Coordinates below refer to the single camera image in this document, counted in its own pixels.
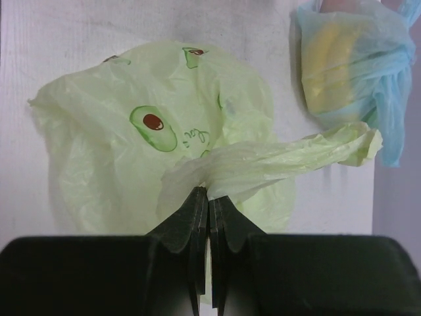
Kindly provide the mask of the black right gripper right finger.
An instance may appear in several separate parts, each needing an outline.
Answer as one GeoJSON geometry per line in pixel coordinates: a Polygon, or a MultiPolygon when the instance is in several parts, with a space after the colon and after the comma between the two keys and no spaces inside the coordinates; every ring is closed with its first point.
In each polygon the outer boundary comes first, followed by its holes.
{"type": "Polygon", "coordinates": [[[228,197],[209,204],[219,315],[419,315],[420,275],[384,236],[267,234],[228,197]]]}

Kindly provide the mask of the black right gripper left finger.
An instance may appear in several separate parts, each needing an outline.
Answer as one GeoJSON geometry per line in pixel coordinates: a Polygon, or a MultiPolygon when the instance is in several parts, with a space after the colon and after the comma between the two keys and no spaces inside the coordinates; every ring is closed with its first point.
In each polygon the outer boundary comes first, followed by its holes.
{"type": "Polygon", "coordinates": [[[208,199],[144,236],[31,236],[1,251],[2,315],[198,315],[208,199]]]}

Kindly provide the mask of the light green avocado plastic bag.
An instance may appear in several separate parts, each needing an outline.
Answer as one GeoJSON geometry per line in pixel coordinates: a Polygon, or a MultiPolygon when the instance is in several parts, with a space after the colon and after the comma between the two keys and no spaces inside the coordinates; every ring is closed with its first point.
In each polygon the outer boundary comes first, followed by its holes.
{"type": "Polygon", "coordinates": [[[269,85],[212,45],[140,45],[46,84],[30,106],[66,210],[93,234],[145,234],[196,186],[280,232],[297,176],[359,167],[382,147],[365,122],[280,143],[269,85]]]}

